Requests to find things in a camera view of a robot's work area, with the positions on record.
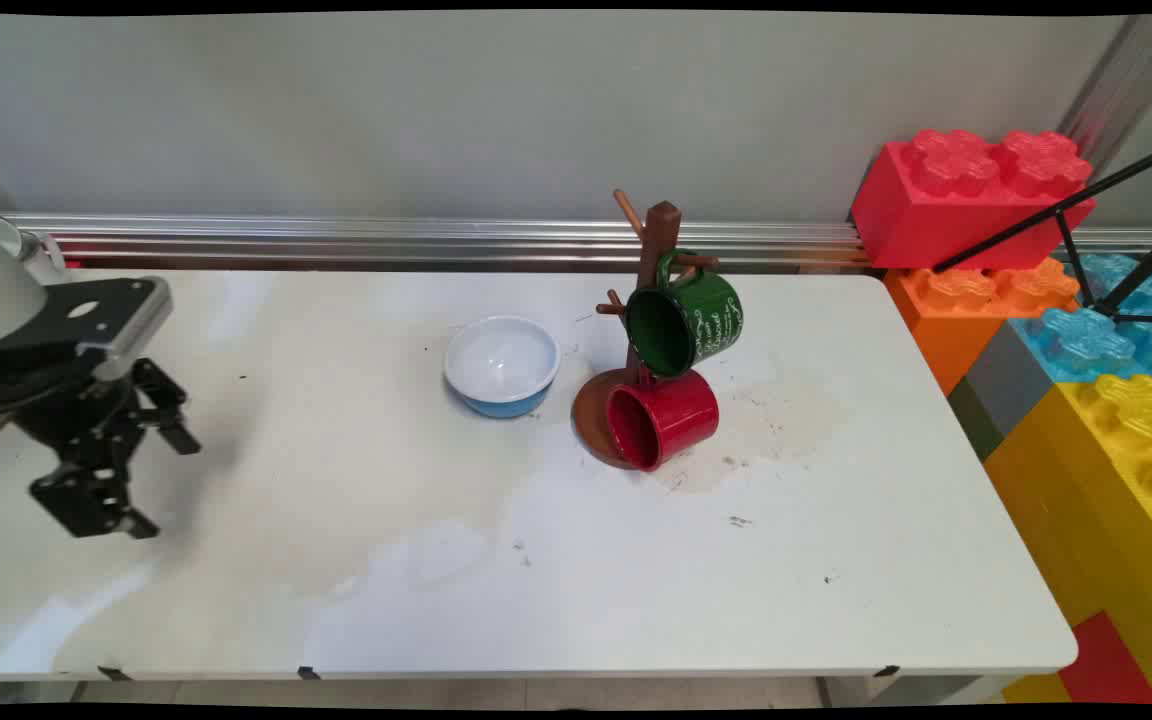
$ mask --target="mug handle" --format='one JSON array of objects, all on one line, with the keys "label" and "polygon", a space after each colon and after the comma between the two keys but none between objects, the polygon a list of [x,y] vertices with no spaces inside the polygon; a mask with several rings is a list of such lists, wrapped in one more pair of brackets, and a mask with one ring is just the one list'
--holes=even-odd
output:
[{"label": "mug handle", "polygon": [[[657,287],[666,288],[669,287],[669,265],[673,264],[673,259],[677,258],[679,255],[696,255],[694,250],[670,250],[665,255],[660,256],[660,260],[657,264]],[[696,273],[682,285],[690,285],[699,281],[700,273],[704,273],[705,268],[696,268]]]}]

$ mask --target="floor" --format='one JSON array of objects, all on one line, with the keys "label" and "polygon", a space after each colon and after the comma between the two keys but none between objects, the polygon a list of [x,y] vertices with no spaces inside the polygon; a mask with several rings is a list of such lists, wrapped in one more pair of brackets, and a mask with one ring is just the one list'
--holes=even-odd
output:
[{"label": "floor", "polygon": [[[0,702],[61,700],[47,697],[40,687],[0,683]],[[814,679],[214,680],[82,683],[73,700],[401,710],[738,710],[821,707],[818,688]]]}]

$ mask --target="wooden mug holder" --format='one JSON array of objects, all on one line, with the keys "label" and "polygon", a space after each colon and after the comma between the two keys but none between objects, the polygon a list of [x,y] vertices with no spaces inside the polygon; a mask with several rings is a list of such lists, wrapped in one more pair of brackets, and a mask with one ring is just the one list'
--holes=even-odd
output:
[{"label": "wooden mug holder", "polygon": [[[679,227],[682,223],[682,211],[675,209],[668,202],[658,202],[647,211],[646,225],[639,222],[639,218],[630,205],[630,199],[626,192],[616,190],[612,194],[616,204],[621,206],[630,227],[639,236],[643,249],[639,253],[639,278],[636,288],[649,287],[655,283],[657,264],[660,256],[675,249],[679,244]],[[710,258],[704,255],[681,255],[675,258],[669,266],[672,270],[682,270],[684,273],[695,273],[696,268],[714,268],[718,258]],[[594,306],[598,314],[616,314],[621,323],[626,323],[626,305],[622,304],[616,291],[607,290],[608,304]],[[607,370],[605,373],[596,374],[585,382],[584,387],[576,393],[573,401],[573,425],[579,434],[590,455],[598,457],[608,465],[630,470],[634,467],[628,464],[617,450],[616,441],[613,441],[611,430],[607,427],[607,396],[612,388],[619,384],[652,382],[652,376],[641,364],[639,356],[634,350],[634,346],[626,353],[626,367]]]}]

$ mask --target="bowl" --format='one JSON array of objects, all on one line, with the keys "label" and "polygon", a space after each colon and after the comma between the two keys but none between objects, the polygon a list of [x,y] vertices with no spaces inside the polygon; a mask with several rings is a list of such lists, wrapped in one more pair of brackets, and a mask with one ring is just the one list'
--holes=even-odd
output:
[{"label": "bowl", "polygon": [[490,418],[530,414],[558,374],[558,341],[539,324],[492,314],[447,346],[444,377],[467,406]]}]

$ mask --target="lego brick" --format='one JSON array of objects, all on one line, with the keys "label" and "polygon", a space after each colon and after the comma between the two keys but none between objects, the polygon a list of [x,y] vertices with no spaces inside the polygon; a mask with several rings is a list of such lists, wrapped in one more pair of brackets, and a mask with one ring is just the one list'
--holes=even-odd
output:
[{"label": "lego brick", "polygon": [[1152,323],[1121,323],[1094,310],[1060,309],[1007,320],[1053,382],[1096,382],[1102,374],[1152,376]]},{"label": "lego brick", "polygon": [[1152,376],[1152,323],[1115,328],[1092,310],[1044,310],[1009,319],[965,374],[998,432],[1007,437],[1055,382],[1093,382],[1100,374]]},{"label": "lego brick", "polygon": [[958,381],[958,386],[948,395],[948,401],[955,418],[968,435],[968,441],[972,444],[977,458],[984,462],[1001,445],[1002,433],[998,432],[984,406],[980,406],[980,399],[977,397],[968,379]]},{"label": "lego brick", "polygon": [[1046,369],[1029,350],[1023,333],[1010,323],[1002,323],[990,338],[968,370],[965,381],[972,384],[975,395],[1001,437],[1007,437],[1052,388]]},{"label": "lego brick", "polygon": [[[1123,282],[1123,278],[1137,266],[1137,262],[1126,255],[1087,255],[1082,260],[1083,273],[1087,274],[1087,288],[1091,288],[1092,295],[1098,298],[1114,290],[1114,287]],[[1152,306],[1152,276],[1135,288],[1132,295],[1126,297],[1119,309],[1128,313],[1144,306]]]},{"label": "lego brick", "polygon": [[1152,705],[1152,688],[1105,612],[1075,626],[1078,660],[1059,673],[1071,702]]},{"label": "lego brick", "polygon": [[1025,675],[1010,683],[1002,691],[1007,703],[1022,702],[1069,702],[1069,692],[1064,689],[1060,675]]},{"label": "lego brick", "polygon": [[[851,214],[873,266],[931,268],[1082,190],[1091,173],[1056,132],[1009,132],[991,146],[961,129],[924,129],[882,146]],[[1078,227],[1094,206],[1081,202],[1064,218]],[[1038,223],[958,267],[1032,268],[1060,242],[1055,222]]]},{"label": "lego brick", "polygon": [[[975,274],[975,278],[940,278],[927,270],[916,270],[915,273],[922,275],[887,273],[882,282],[896,302],[941,392],[948,395],[1002,325],[1001,316],[984,311],[984,305],[992,297],[993,283],[969,270],[950,270],[945,274]],[[937,285],[948,286],[950,282],[957,287],[937,289]],[[929,309],[938,302],[945,304],[943,310]],[[967,304],[975,304],[975,310]]]},{"label": "lego brick", "polygon": [[1031,270],[893,270],[882,279],[941,392],[954,389],[1003,318],[1074,310],[1078,281],[1047,258]]},{"label": "lego brick", "polygon": [[[1052,388],[1039,407],[1051,406],[1053,397],[1062,401]],[[1061,614],[1076,626],[1105,609],[1105,597],[1112,594],[1089,555],[1116,551],[1098,544],[1105,529],[1075,483],[1055,477],[1052,456],[1060,448],[1053,441],[1040,420],[1025,416],[984,461],[984,469]]]},{"label": "lego brick", "polygon": [[1152,687],[1152,378],[1058,384],[984,465],[1066,620],[1108,612]]}]

